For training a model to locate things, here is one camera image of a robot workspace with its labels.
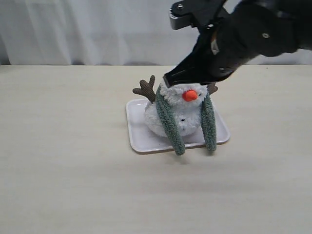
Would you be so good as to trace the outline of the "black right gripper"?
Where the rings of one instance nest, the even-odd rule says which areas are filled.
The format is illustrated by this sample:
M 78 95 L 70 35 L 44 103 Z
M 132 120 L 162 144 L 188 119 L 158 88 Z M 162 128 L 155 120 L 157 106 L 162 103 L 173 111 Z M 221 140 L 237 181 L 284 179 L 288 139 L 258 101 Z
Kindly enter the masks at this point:
M 191 53 L 163 76 L 170 88 L 227 79 L 257 56 L 277 57 L 312 48 L 310 0 L 242 0 Z

